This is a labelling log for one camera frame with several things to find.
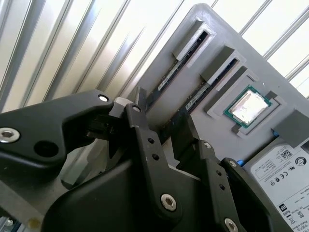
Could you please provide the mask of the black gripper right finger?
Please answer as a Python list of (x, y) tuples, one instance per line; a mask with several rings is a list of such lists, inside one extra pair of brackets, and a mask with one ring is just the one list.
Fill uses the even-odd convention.
[(197, 204), (208, 232), (290, 232), (269, 197), (232, 158), (219, 160), (200, 139), (191, 117), (182, 116), (171, 133), (177, 169), (200, 179)]

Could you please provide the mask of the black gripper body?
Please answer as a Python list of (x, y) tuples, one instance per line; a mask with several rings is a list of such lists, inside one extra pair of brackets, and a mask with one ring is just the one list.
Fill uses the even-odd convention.
[(159, 222), (150, 209), (144, 180), (131, 161), (59, 197), (45, 214), (44, 232), (214, 232), (210, 199), (202, 183), (171, 168), (183, 208), (178, 224)]

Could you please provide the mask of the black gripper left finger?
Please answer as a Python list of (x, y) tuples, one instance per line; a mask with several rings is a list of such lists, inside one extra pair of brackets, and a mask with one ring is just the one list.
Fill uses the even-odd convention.
[(56, 197), (68, 154), (102, 139), (127, 147), (156, 218), (182, 217), (159, 138), (139, 105), (119, 109), (92, 90), (3, 113), (0, 130), (0, 178), (34, 208), (46, 211)]

